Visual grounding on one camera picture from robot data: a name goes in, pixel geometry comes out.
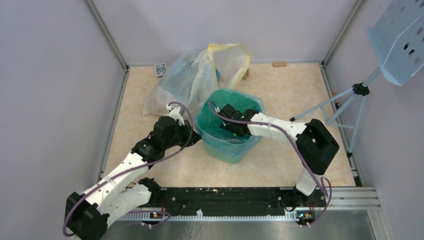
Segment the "blue plastic trash bag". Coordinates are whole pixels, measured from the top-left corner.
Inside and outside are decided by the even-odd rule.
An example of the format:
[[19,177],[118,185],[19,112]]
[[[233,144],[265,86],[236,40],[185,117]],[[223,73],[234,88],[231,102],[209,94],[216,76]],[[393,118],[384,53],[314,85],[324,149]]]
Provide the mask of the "blue plastic trash bag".
[[247,121],[247,117],[259,112],[264,112],[264,104],[259,97],[228,88],[214,91],[194,121],[207,153],[229,164],[239,163],[262,137],[251,135],[246,124],[230,122],[216,114]]

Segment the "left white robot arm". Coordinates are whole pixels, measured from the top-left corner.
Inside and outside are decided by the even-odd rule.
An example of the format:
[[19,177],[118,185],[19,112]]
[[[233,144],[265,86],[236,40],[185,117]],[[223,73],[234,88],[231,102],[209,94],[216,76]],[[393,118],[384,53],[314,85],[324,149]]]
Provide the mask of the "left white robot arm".
[[199,140],[192,117],[188,120],[160,117],[147,137],[137,142],[114,170],[84,192],[68,196],[63,235],[99,240],[116,220],[134,208],[144,204],[156,206],[161,194],[155,190],[154,181],[138,183],[130,189],[127,186],[153,165],[174,157]]

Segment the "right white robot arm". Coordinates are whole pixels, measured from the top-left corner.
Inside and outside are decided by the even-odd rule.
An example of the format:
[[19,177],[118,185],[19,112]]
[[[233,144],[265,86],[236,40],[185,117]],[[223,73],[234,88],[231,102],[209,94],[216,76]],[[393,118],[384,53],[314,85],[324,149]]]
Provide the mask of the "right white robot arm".
[[235,136],[267,137],[291,144],[303,165],[293,192],[297,205],[307,206],[313,200],[316,188],[329,196],[324,174],[340,146],[320,120],[313,118],[306,123],[286,121],[254,109],[240,112],[230,104],[218,108],[213,101],[209,101],[208,106],[222,120],[220,128]]

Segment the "green plastic trash bin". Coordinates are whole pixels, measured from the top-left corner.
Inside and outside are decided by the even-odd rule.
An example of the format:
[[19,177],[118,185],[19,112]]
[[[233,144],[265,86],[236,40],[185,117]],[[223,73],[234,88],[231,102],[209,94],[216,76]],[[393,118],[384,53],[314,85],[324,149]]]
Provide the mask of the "green plastic trash bin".
[[256,144],[227,144],[221,146],[213,146],[208,143],[203,143],[206,152],[212,157],[219,159],[228,164],[239,163],[246,154],[251,151]]

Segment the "clear yellow-trimmed trash bag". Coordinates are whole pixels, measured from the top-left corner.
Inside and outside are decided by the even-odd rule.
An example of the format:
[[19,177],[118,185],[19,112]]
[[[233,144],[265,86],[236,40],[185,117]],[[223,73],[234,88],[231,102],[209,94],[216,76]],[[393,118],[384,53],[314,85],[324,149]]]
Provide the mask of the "clear yellow-trimmed trash bag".
[[242,43],[210,43],[176,59],[148,95],[143,115],[168,114],[167,104],[179,102],[196,115],[218,89],[235,89],[248,71],[251,54]]

